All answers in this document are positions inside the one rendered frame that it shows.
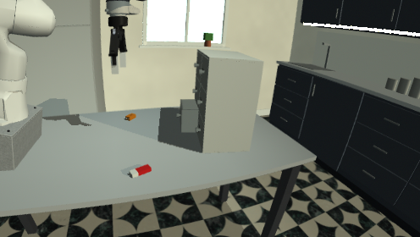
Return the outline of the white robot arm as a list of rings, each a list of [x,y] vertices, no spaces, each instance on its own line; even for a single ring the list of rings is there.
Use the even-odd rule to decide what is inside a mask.
[[[106,0],[112,16],[140,14],[130,0]],[[8,35],[50,36],[56,26],[53,11],[42,0],[0,0],[0,126],[27,119],[26,52]]]

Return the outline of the small grey chest of drawers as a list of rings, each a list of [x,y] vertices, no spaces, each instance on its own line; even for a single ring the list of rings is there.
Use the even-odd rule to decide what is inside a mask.
[[[200,50],[209,59],[202,153],[249,152],[264,61],[240,52]],[[203,54],[220,52],[226,54]]]

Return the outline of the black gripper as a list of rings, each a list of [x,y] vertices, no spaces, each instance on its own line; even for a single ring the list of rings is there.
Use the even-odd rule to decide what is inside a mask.
[[[126,48],[123,26],[127,26],[127,25],[128,25],[127,17],[124,17],[124,16],[108,17],[108,26],[113,27],[113,29],[111,29],[110,48],[109,48],[109,54],[108,54],[108,56],[111,57],[112,74],[119,74],[119,62],[120,62],[120,68],[126,68],[127,50],[125,49],[127,48]],[[118,56],[119,51],[120,53]]]

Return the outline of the grey drawer front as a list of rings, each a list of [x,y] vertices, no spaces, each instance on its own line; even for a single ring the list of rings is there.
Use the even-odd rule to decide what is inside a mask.
[[[199,105],[199,110],[201,112],[203,121],[205,122],[205,109],[206,109],[206,97],[207,97],[207,93],[205,92],[204,88],[202,87],[201,84],[201,88],[200,88],[200,100],[197,100],[197,105]]]
[[[196,77],[196,89],[193,89],[193,93],[195,93],[195,99],[197,103],[197,100],[199,100],[199,96],[200,96],[200,81],[197,79],[197,77]]]
[[[201,143],[201,147],[203,147],[204,123],[202,121],[202,116],[201,116],[200,112],[199,112],[199,116],[198,116],[198,128],[196,128],[196,132],[198,134],[199,141]]]
[[[199,69],[199,74],[201,75],[201,83],[207,90],[207,75],[208,75],[208,64],[209,59],[202,55],[202,69]]]
[[[195,99],[180,99],[182,113],[181,116],[181,132],[196,132],[198,125],[198,106]]]
[[[194,67],[196,67],[196,75],[198,76],[199,80],[201,80],[201,75],[198,74],[198,70],[202,69],[202,55],[201,54],[198,53],[197,62],[194,64],[195,64]]]

